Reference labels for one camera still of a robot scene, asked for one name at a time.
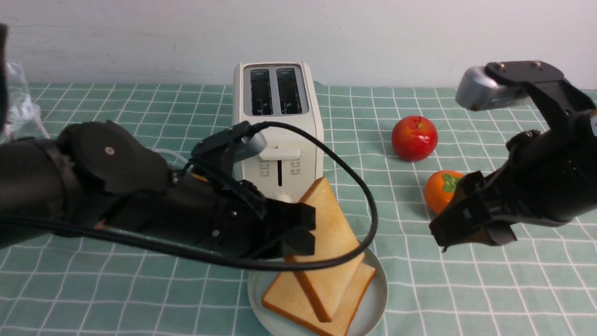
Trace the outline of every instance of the red apple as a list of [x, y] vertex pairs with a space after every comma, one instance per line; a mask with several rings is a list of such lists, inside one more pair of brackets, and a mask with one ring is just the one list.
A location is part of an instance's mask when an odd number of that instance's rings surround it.
[[398, 121], [392, 130], [392, 147], [405, 161], [416, 162], [428, 157], [438, 145], [435, 125], [419, 115]]

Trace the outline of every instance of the toast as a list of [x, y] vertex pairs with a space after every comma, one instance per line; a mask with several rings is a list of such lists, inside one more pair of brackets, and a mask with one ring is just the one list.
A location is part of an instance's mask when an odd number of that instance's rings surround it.
[[[315, 208], [315, 253], [288, 256], [286, 262], [308, 262], [335, 258], [359, 245], [327, 178], [317, 179], [299, 200]], [[320, 322], [330, 322], [365, 254], [331, 268], [294, 272]]]
[[361, 300], [375, 276], [375, 268], [360, 264], [352, 278], [340, 308], [331, 322], [320, 322], [311, 303], [290, 272], [281, 272], [267, 289], [263, 307], [322, 336], [346, 336]]

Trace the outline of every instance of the plate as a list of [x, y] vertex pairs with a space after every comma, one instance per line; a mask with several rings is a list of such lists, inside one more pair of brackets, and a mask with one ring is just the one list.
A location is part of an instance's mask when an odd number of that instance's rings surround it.
[[[363, 262], [374, 267], [376, 275], [367, 287], [346, 336], [368, 335], [380, 323], [387, 306], [387, 277], [383, 266], [370, 249], [365, 250]], [[274, 336], [316, 336], [314, 332], [264, 308], [261, 304], [261, 298], [277, 275], [277, 272], [249, 274], [249, 301], [257, 319]]]

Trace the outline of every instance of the persimmon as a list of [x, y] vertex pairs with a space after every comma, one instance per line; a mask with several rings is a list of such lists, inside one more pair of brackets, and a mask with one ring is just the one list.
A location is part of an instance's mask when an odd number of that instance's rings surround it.
[[463, 176], [464, 174], [453, 170], [440, 170], [427, 180], [425, 202], [436, 215], [448, 206], [454, 196], [456, 184]]

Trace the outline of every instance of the black cable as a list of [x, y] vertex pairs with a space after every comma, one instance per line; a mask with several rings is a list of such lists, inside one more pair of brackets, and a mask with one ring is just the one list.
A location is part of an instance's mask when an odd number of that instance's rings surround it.
[[4, 130], [8, 115], [8, 78], [6, 73], [6, 42], [8, 39], [8, 26], [0, 23], [0, 131]]
[[180, 258], [191, 259], [195, 261], [207, 262], [210, 264], [217, 264], [225, 267], [233, 267], [233, 268], [243, 268], [246, 270], [255, 270], [255, 271], [311, 271], [311, 270], [320, 270], [323, 268], [330, 268], [335, 267], [345, 262], [348, 262], [361, 253], [363, 253], [369, 245], [373, 242], [373, 238], [377, 232], [377, 223], [378, 223], [378, 215], [377, 215], [377, 207], [375, 205], [375, 201], [373, 199], [373, 195], [371, 191], [365, 184], [365, 182], [361, 179], [359, 175], [356, 174], [352, 168], [350, 168], [338, 155], [332, 152], [326, 145], [324, 145], [321, 141], [317, 140], [317, 138], [313, 137], [312, 135], [308, 134], [307, 132], [303, 131], [298, 127], [294, 127], [289, 124], [285, 123], [278, 123], [274, 121], [265, 121], [262, 123], [258, 123], [254, 125], [254, 133], [258, 133], [268, 127], [279, 127], [282, 129], [287, 129], [291, 132], [297, 133], [307, 140], [314, 143], [317, 147], [323, 150], [324, 153], [328, 154], [336, 163], [338, 163], [345, 171], [356, 181], [356, 183], [362, 188], [363, 192], [365, 193], [365, 198], [369, 203], [369, 208], [371, 211], [371, 227], [369, 229], [369, 233], [363, 239], [361, 244], [354, 248], [352, 251], [340, 255], [335, 258], [325, 259], [320, 261], [314, 262], [271, 262], [271, 261], [262, 261], [262, 260], [251, 260], [246, 258], [232, 258], [229, 256], [221, 256], [214, 253], [206, 253], [203, 251], [197, 251], [194, 249], [189, 249], [187, 247], [182, 247], [180, 245], [175, 245], [174, 243], [161, 243], [154, 240], [148, 239], [141, 239], [135, 236], [128, 236], [119, 234], [116, 232], [112, 232], [109, 230], [98, 230], [95, 228], [85, 228], [85, 227], [78, 227], [69, 223], [59, 222], [59, 221], [49, 221], [43, 219], [33, 219], [33, 218], [22, 218], [22, 217], [0, 217], [0, 225], [8, 225], [8, 226], [27, 226], [30, 228], [37, 228], [49, 232], [55, 233], [69, 233], [75, 234], [79, 236], [85, 236], [89, 238], [105, 240], [107, 242], [114, 242], [123, 245], [128, 245], [132, 247], [137, 247], [141, 249], [147, 249], [150, 251], [160, 252], [172, 256], [177, 256]]

